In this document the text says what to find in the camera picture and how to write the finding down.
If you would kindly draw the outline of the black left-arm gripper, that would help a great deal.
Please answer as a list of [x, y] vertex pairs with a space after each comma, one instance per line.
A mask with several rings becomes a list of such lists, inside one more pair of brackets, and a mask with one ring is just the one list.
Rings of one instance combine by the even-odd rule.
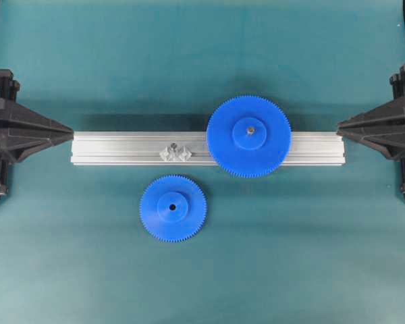
[[64, 133], [42, 137], [0, 138], [0, 198], [8, 191], [9, 162], [20, 163], [29, 156], [74, 139], [74, 131], [15, 102], [20, 89], [10, 70], [0, 70], [0, 126]]

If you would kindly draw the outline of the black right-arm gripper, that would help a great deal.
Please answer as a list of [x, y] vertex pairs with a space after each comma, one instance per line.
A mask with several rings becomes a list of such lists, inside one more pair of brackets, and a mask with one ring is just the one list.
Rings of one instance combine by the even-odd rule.
[[405, 124], [405, 65], [390, 77], [389, 83], [394, 100], [341, 121], [337, 125], [337, 134], [380, 152], [386, 159], [400, 159], [400, 190], [405, 199], [405, 128], [359, 128], [386, 126], [403, 120]]

